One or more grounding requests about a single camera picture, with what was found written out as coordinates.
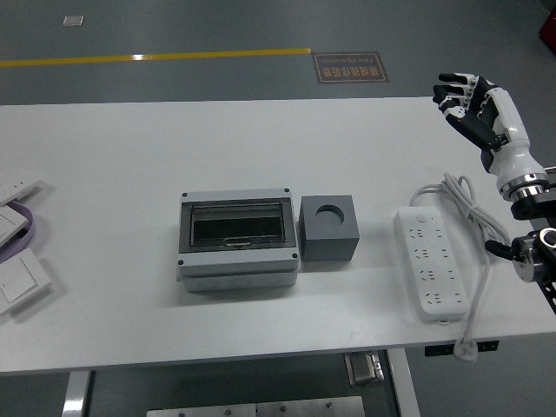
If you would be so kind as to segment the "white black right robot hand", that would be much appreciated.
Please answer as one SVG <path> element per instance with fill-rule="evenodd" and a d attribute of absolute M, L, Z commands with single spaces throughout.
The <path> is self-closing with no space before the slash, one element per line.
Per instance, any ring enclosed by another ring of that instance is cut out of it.
<path fill-rule="evenodd" d="M 545 169 L 532 157 L 530 141 L 510 94 L 482 76 L 439 75 L 434 102 L 447 123 L 481 152 L 486 172 L 497 187 L 511 183 L 547 183 Z"/>

